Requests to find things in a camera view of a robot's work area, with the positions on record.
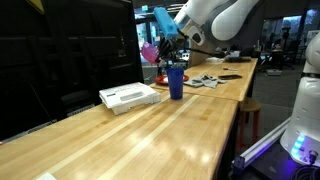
wooden tabletop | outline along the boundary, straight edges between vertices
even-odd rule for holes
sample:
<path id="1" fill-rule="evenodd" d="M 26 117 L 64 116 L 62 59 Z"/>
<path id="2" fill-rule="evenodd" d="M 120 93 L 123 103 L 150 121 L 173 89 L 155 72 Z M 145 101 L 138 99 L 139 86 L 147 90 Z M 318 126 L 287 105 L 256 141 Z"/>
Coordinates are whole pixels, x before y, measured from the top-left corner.
<path id="1" fill-rule="evenodd" d="M 118 116 L 99 105 L 0 146 L 0 179 L 210 179 L 237 105 L 168 91 Z"/>
<path id="2" fill-rule="evenodd" d="M 242 76 L 241 79 L 229 80 L 226 84 L 218 84 L 217 88 L 212 89 L 208 87 L 190 87 L 187 85 L 183 86 L 183 92 L 198 94 L 203 96 L 218 97 L 224 99 L 231 99 L 242 102 L 246 97 L 249 85 L 251 83 L 254 70 L 257 64 L 257 59 L 251 59 L 250 62 L 242 63 L 213 63 L 205 62 L 200 65 L 187 69 L 184 74 L 190 78 L 197 77 L 200 75 L 209 74 L 212 76 L 239 74 Z M 223 70 L 223 68 L 233 68 L 239 71 Z M 168 90 L 168 86 L 151 84 L 153 88 Z"/>

pink object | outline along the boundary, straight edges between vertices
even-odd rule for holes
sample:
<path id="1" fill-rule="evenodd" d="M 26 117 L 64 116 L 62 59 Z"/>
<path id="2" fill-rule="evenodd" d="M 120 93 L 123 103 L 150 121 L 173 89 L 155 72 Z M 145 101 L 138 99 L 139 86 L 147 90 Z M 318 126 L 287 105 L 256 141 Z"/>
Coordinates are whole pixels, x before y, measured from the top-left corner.
<path id="1" fill-rule="evenodd" d="M 144 43 L 141 49 L 142 56 L 152 64 L 158 64 L 158 48 L 149 43 Z"/>

stool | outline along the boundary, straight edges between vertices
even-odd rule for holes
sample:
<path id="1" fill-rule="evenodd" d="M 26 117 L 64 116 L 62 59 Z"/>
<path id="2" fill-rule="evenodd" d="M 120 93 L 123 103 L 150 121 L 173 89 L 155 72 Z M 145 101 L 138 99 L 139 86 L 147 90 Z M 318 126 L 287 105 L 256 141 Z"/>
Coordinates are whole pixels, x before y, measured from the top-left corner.
<path id="1" fill-rule="evenodd" d="M 244 128 L 246 125 L 247 115 L 250 115 L 250 112 L 253 112 L 253 129 L 252 129 L 252 143 L 256 143 L 258 141 L 258 129 L 259 129 L 259 114 L 260 114 L 261 104 L 252 99 L 246 98 L 243 104 L 243 107 L 240 109 L 241 120 L 240 120 L 240 135 L 237 142 L 237 149 L 245 147 L 243 139 L 244 139 Z"/>

blue cup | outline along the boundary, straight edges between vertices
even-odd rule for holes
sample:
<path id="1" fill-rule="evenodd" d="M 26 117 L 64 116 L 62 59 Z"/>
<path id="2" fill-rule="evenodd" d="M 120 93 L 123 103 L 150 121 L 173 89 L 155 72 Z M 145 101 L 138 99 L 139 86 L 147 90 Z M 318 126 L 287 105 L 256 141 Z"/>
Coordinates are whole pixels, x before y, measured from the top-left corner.
<path id="1" fill-rule="evenodd" d="M 170 68 L 167 70 L 171 99 L 182 99 L 183 75 L 183 68 Z"/>

white robot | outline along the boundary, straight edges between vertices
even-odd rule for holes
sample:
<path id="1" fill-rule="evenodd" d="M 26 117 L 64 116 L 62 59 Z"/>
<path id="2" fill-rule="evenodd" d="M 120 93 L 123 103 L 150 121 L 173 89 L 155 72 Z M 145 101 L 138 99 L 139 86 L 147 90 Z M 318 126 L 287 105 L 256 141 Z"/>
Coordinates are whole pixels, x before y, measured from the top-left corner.
<path id="1" fill-rule="evenodd" d="M 228 2 L 229 0 L 189 0 L 174 20 L 171 19 L 172 22 L 164 14 L 155 12 L 155 16 L 166 39 L 177 36 L 178 32 L 175 30 L 178 27 L 184 35 L 201 46 L 205 42 L 201 28 L 209 14 Z M 259 0 L 234 2 L 214 18 L 211 24 L 212 35 L 221 41 L 232 39 L 258 2 Z M 296 162 L 320 166 L 320 33 L 308 45 L 306 59 L 294 110 L 280 143 Z"/>

